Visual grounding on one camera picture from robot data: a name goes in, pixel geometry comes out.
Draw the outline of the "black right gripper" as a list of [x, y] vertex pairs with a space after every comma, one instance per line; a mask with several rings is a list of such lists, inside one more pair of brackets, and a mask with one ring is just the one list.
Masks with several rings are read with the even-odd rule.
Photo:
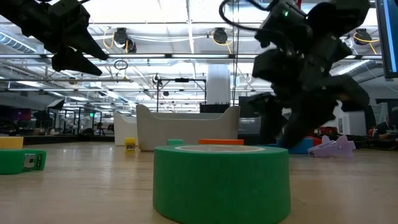
[[330, 74], [331, 66], [351, 53], [346, 44], [335, 42], [317, 43], [307, 52], [298, 50], [293, 53], [276, 48], [256, 56], [252, 76], [270, 82], [275, 93], [261, 93], [249, 101], [251, 106], [261, 111], [259, 144], [276, 142], [284, 125], [282, 106], [295, 106], [306, 96], [318, 98], [303, 101], [292, 108], [281, 138], [283, 148], [296, 146], [315, 129], [334, 120], [335, 100], [342, 102], [343, 111], [364, 110], [370, 99], [358, 82], [349, 75]]

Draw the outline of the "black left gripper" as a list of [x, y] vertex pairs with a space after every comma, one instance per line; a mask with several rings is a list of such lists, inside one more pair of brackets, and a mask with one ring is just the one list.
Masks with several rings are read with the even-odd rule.
[[91, 63], [82, 52], [100, 60], [108, 55], [92, 38], [87, 30], [90, 15], [79, 0], [34, 0], [38, 7], [34, 22], [34, 37], [51, 53], [52, 68], [60, 72], [73, 70], [100, 76], [102, 71]]

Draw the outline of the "blue stapler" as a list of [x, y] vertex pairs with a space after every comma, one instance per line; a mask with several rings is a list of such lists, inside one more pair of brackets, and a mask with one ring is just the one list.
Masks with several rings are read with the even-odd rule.
[[313, 147], [313, 140], [305, 138], [294, 147], [288, 149], [289, 154], [308, 154], [308, 149]]

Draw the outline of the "pale purple staple remover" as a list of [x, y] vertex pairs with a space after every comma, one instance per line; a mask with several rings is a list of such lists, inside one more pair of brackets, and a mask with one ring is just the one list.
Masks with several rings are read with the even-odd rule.
[[349, 141], [347, 136], [340, 136], [337, 140], [331, 140], [328, 136], [322, 136], [319, 145], [313, 146], [307, 150], [313, 157], [345, 157], [352, 158], [356, 145]]

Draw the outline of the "orange tape roll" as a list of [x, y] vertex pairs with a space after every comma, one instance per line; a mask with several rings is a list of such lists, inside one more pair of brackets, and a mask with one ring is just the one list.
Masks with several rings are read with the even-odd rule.
[[244, 145], [243, 139], [199, 139], [198, 144]]

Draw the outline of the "green tape roll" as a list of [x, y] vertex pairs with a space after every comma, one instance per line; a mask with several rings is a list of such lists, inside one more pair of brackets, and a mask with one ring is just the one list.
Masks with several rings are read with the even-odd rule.
[[182, 224], [276, 224], [289, 216], [289, 152], [269, 146], [154, 149], [153, 206]]

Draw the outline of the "yellow mini stapler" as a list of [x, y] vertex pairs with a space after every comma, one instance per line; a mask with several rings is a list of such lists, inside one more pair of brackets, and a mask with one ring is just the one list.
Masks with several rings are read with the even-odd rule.
[[125, 146], [125, 153], [134, 153], [136, 151], [136, 139], [125, 138], [124, 146]]

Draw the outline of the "dark taupe plastic bin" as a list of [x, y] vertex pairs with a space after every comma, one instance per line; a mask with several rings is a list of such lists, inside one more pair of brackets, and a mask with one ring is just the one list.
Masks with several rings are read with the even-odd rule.
[[260, 124], [256, 121], [242, 120], [239, 122], [238, 139], [245, 145], [253, 146], [259, 142]]

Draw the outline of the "black background monitor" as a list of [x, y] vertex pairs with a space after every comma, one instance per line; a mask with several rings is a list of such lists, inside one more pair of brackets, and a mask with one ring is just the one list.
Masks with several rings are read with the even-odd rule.
[[257, 118], [263, 113], [262, 100], [256, 96], [240, 96], [239, 107], [241, 118]]

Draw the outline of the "black background box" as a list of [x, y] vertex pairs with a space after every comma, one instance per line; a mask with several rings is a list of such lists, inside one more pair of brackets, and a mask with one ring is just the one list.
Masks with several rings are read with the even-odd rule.
[[200, 113], [224, 113], [230, 104], [200, 104]]

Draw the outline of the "white building column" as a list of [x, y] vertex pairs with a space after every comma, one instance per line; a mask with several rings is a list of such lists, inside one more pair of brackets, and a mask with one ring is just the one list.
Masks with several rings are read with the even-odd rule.
[[206, 76], [207, 103], [229, 104], [230, 95], [230, 70], [227, 64], [209, 64]]

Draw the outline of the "person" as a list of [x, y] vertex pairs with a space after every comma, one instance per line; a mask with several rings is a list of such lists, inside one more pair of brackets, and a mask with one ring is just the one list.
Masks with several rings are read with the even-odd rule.
[[376, 139], [398, 139], [398, 106], [393, 107], [386, 120], [373, 128], [372, 137]]

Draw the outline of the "light grey plastic bin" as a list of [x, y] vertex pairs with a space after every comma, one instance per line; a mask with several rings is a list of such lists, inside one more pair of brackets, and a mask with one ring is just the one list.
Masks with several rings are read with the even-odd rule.
[[196, 144], [199, 139], [236, 139], [240, 107], [224, 113], [153, 113], [144, 105], [136, 106], [137, 138], [141, 151], [153, 151], [169, 139]]

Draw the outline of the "black desk monitor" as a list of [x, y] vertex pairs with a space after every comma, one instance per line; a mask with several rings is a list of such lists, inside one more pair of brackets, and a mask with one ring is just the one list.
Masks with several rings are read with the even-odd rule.
[[375, 0], [385, 78], [398, 78], [398, 0]]

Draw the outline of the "black aluminium table frame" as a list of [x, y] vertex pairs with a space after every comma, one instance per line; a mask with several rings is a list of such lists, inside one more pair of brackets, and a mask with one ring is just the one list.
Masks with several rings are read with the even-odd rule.
[[114, 142], [114, 136], [84, 136], [84, 135], [56, 135], [56, 136], [24, 136], [23, 144], [61, 144], [69, 142]]

